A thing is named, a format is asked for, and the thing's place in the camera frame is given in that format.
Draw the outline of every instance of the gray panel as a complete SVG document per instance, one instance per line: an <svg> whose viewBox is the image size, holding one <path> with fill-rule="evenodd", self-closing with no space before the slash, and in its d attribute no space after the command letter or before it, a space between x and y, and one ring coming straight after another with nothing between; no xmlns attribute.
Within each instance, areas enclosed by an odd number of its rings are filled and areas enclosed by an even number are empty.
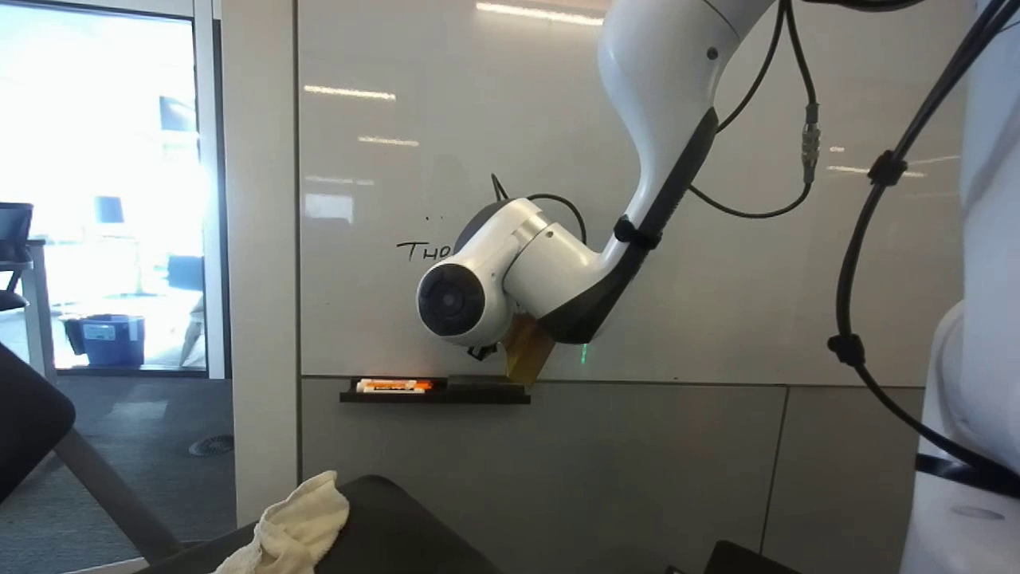
<svg viewBox="0 0 1020 574"><path fill-rule="evenodd" d="M304 382L304 471L390 474L505 570L700 570L759 545L785 389L546 382L532 406L338 406Z"/></svg>
<svg viewBox="0 0 1020 574"><path fill-rule="evenodd" d="M888 394L920 410L920 389ZM895 570L915 446L868 389L793 389L764 553L809 574Z"/></svg>

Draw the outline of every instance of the black chair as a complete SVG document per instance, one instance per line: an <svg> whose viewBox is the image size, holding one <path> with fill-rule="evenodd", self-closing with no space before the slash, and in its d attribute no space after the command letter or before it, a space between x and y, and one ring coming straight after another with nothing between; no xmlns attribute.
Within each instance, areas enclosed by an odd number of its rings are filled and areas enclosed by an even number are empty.
<svg viewBox="0 0 1020 574"><path fill-rule="evenodd" d="M32 205L0 200L0 271L10 273L6 286L0 291L0 312L25 306L15 286L29 266L29 228Z"/></svg>
<svg viewBox="0 0 1020 574"><path fill-rule="evenodd" d="M72 430L68 394L0 343L0 502L48 454L72 471L146 561L181 548L117 471Z"/></svg>
<svg viewBox="0 0 1020 574"><path fill-rule="evenodd" d="M0 502L48 454L72 471L146 557L146 574L207 574L253 539L253 525L244 525L200 545L177 542L72 430L72 406L0 343ZM398 485L367 474L340 485L340 490L352 499L352 519L330 551L318 561L318 574L498 570L477 548L429 515Z"/></svg>

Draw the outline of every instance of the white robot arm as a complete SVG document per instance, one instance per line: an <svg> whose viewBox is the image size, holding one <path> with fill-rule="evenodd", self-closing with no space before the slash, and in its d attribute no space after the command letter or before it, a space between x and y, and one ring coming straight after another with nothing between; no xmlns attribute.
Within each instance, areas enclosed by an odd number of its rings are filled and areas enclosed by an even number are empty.
<svg viewBox="0 0 1020 574"><path fill-rule="evenodd" d="M640 170L616 237L592 252L525 196L491 205L466 228L466 245L421 277L421 322L481 348L498 343L510 312L523 309L554 342L591 342L696 183L716 130L716 78L767 3L612 3L600 73Z"/></svg>
<svg viewBox="0 0 1020 574"><path fill-rule="evenodd" d="M968 76L964 294L933 336L924 423L1020 471L1020 27ZM904 574L1018 574L1020 495L920 439Z"/></svg>

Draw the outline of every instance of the handwriting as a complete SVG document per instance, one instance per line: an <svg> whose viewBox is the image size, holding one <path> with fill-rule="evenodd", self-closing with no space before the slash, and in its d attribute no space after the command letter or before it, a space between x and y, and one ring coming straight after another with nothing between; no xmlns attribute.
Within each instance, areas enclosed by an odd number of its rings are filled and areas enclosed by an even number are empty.
<svg viewBox="0 0 1020 574"><path fill-rule="evenodd" d="M433 245L433 242L421 242L421 240L394 242L394 249L407 252L407 262L410 259L437 262L437 259L450 259L453 256L453 245Z"/></svg>

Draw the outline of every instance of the whiteboard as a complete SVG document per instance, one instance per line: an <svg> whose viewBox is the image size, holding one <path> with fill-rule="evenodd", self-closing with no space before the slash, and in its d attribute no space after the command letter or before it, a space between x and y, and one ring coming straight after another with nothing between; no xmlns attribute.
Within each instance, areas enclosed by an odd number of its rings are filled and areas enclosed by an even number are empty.
<svg viewBox="0 0 1020 574"><path fill-rule="evenodd" d="M600 13L605 3L558 3ZM762 15L722 73L728 113L772 33ZM414 285L488 205L572 196L601 249L636 162L597 73L600 27L477 13L467 0L300 0L300 369L304 377L505 372L418 324ZM834 271L865 200L861 170L894 146L968 22L933 0L895 15L799 7L822 100L812 196L773 222L691 195L592 343L554 348L546 379L848 382L831 361ZM721 133L698 184L764 211L799 189L799 76L782 48L751 107ZM857 329L886 382L920 382L928 337L960 295L964 93L919 144L915 179L868 240Z"/></svg>

